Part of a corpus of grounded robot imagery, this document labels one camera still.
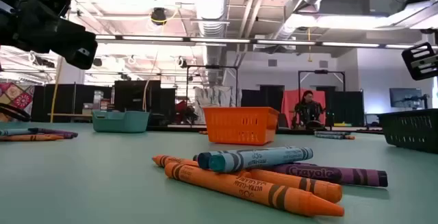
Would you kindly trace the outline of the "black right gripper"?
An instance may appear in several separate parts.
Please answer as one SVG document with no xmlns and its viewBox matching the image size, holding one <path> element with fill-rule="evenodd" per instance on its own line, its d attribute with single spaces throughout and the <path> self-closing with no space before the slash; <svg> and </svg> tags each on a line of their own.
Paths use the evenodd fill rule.
<svg viewBox="0 0 438 224">
<path fill-rule="evenodd" d="M 405 49 L 402 59 L 415 81 L 438 77 L 438 51 L 429 42 Z"/>
</svg>

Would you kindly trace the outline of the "blue crayon teal wax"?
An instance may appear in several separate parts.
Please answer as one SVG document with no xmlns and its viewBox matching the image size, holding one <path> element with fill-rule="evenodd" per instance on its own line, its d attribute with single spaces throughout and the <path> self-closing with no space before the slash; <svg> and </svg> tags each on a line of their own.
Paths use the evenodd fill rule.
<svg viewBox="0 0 438 224">
<path fill-rule="evenodd" d="M 208 166 L 218 173 L 233 173 L 244 169 L 288 164 L 313 157 L 313 150 L 308 147 L 281 147 L 277 149 L 239 150 L 212 155 Z"/>
</svg>

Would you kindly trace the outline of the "black partition panel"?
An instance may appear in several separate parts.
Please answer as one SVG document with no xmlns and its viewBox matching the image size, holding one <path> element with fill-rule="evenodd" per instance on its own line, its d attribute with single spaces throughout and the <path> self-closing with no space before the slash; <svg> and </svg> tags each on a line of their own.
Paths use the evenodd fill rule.
<svg viewBox="0 0 438 224">
<path fill-rule="evenodd" d="M 54 84 L 36 86 L 31 109 L 32 121 L 48 123 L 50 121 Z M 81 114 L 85 103 L 93 103 L 94 92 L 103 92 L 103 97 L 110 99 L 111 87 L 90 86 L 82 84 L 59 84 L 54 108 L 54 123 L 69 123 L 71 117 L 56 114 Z"/>
<path fill-rule="evenodd" d="M 116 81 L 114 105 L 120 112 L 147 111 L 153 125 L 170 123 L 175 115 L 175 88 L 162 88 L 160 80 Z"/>
</svg>

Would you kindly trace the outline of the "black plastic basket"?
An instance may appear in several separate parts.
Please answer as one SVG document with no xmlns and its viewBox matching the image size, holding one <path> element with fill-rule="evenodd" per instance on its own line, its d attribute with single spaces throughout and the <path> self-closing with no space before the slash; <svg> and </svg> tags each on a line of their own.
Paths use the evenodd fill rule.
<svg viewBox="0 0 438 224">
<path fill-rule="evenodd" d="M 389 145 L 438 154 L 438 109 L 378 115 Z"/>
</svg>

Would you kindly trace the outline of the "colourful patterned quilt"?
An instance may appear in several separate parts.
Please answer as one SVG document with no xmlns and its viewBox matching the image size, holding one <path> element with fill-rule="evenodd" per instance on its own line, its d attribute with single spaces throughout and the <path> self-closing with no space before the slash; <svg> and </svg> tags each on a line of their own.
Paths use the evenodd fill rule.
<svg viewBox="0 0 438 224">
<path fill-rule="evenodd" d="M 0 122 L 30 121 L 34 91 L 33 85 L 0 82 Z"/>
</svg>

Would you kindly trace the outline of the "black ceiling dome lamp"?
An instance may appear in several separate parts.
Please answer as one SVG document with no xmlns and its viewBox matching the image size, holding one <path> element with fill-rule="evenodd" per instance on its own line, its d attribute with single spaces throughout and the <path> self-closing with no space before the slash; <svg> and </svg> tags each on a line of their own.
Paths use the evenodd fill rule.
<svg viewBox="0 0 438 224">
<path fill-rule="evenodd" d="M 151 21 L 157 26 L 165 25 L 167 22 L 166 9 L 165 8 L 153 8 L 151 13 Z"/>
</svg>

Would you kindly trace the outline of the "teal plastic bin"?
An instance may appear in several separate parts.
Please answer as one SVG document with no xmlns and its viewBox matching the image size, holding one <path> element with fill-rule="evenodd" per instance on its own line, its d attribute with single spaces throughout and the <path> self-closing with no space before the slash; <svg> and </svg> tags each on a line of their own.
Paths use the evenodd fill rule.
<svg viewBox="0 0 438 224">
<path fill-rule="evenodd" d="M 145 111 L 92 112 L 92 124 L 96 132 L 143 133 L 148 121 L 149 113 Z"/>
</svg>

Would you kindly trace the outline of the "person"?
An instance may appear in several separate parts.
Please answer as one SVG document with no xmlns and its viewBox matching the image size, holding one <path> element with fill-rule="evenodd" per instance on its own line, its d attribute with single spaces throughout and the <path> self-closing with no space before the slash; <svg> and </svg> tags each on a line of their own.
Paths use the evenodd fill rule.
<svg viewBox="0 0 438 224">
<path fill-rule="evenodd" d="M 300 125 L 306 125 L 308 122 L 320 122 L 320 115 L 324 113 L 322 104 L 313 100 L 313 92 L 304 91 L 302 99 L 295 105 L 295 113 L 298 115 Z"/>
</svg>

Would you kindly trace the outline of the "red cloth curtain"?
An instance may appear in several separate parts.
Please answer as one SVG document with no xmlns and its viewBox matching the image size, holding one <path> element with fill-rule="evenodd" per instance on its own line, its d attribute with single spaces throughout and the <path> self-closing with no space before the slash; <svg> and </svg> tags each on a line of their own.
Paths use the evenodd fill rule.
<svg viewBox="0 0 438 224">
<path fill-rule="evenodd" d="M 287 126 L 292 126 L 292 119 L 294 117 L 295 105 L 301 100 L 302 94 L 307 91 L 307 89 L 295 89 L 295 90 L 285 90 L 283 92 L 283 100 L 281 103 L 281 113 L 285 115 L 287 120 Z M 319 102 L 323 108 L 326 107 L 325 92 L 319 90 L 311 90 L 313 93 L 313 100 Z"/>
</svg>

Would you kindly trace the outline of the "green table mat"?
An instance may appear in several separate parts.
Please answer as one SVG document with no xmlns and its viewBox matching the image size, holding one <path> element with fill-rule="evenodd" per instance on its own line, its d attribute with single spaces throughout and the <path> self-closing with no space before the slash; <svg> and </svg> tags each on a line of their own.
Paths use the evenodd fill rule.
<svg viewBox="0 0 438 224">
<path fill-rule="evenodd" d="M 354 140 L 277 135 L 313 163 L 384 170 L 386 188 L 344 186 L 343 217 L 307 218 L 169 179 L 154 155 L 217 151 L 196 132 L 97 133 L 55 123 L 72 140 L 0 143 L 0 224 L 438 224 L 438 155 Z"/>
</svg>

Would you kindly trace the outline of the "long ceiling light strip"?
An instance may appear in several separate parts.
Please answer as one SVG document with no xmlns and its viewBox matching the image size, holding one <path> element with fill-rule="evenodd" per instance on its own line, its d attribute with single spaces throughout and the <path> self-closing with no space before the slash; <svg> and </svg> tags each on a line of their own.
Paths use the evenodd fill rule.
<svg viewBox="0 0 438 224">
<path fill-rule="evenodd" d="M 245 45 L 286 45 L 311 47 L 348 47 L 348 48 L 376 48 L 376 49 L 409 49 L 414 45 L 406 44 L 377 44 L 365 42 L 325 42 L 308 40 L 268 40 L 254 38 L 206 38 L 187 36 L 125 36 L 125 35 L 97 35 L 96 40 L 101 43 L 216 43 L 216 44 L 245 44 Z"/>
</svg>

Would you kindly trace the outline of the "white plastic sheet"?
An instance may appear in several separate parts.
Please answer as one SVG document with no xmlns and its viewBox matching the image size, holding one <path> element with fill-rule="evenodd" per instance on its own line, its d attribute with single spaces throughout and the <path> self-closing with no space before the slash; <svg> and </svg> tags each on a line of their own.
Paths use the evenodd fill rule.
<svg viewBox="0 0 438 224">
<path fill-rule="evenodd" d="M 205 112 L 208 107 L 235 107 L 235 90 L 232 86 L 213 86 L 211 88 L 194 88 L 194 113 L 196 124 L 205 124 Z"/>
</svg>

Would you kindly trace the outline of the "orange plastic basket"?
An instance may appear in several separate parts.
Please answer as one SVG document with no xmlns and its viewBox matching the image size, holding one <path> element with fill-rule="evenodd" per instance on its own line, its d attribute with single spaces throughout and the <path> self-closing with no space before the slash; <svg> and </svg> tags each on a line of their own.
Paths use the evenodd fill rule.
<svg viewBox="0 0 438 224">
<path fill-rule="evenodd" d="M 203 110 L 210 142 L 262 146 L 274 140 L 279 112 L 271 107 L 207 107 Z"/>
</svg>

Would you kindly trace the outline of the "dark wall monitor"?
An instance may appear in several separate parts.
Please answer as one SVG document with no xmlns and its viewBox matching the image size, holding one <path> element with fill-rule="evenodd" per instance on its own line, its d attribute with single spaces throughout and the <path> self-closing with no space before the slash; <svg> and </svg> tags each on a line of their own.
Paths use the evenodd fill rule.
<svg viewBox="0 0 438 224">
<path fill-rule="evenodd" d="M 390 88 L 389 98 L 392 108 L 422 108 L 422 91 L 419 88 Z"/>
</svg>

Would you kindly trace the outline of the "black metal frame stand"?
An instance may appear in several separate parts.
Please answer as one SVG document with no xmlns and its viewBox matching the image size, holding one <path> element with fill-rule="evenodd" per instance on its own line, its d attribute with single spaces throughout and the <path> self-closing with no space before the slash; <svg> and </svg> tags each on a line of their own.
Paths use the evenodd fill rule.
<svg viewBox="0 0 438 224">
<path fill-rule="evenodd" d="M 188 82 L 189 82 L 189 70 L 190 68 L 202 68 L 202 69 L 207 69 L 207 70 L 218 70 L 218 69 L 233 69 L 235 71 L 235 86 L 234 86 L 234 91 L 235 91 L 235 106 L 238 106 L 238 97 L 239 97 L 239 67 L 237 66 L 221 66 L 221 65 L 215 65 L 215 64 L 210 64 L 210 65 L 193 65 L 193 64 L 189 64 L 187 65 L 186 72 L 185 72 L 185 76 L 186 76 L 186 93 L 185 93 L 185 97 L 188 97 Z"/>
<path fill-rule="evenodd" d="M 342 89 L 344 92 L 346 92 L 346 73 L 344 71 L 328 71 L 324 69 L 313 70 L 313 71 L 310 70 L 298 71 L 298 92 L 301 92 L 302 82 L 311 73 L 316 75 L 328 75 L 329 73 L 333 74 L 342 83 Z"/>
</svg>

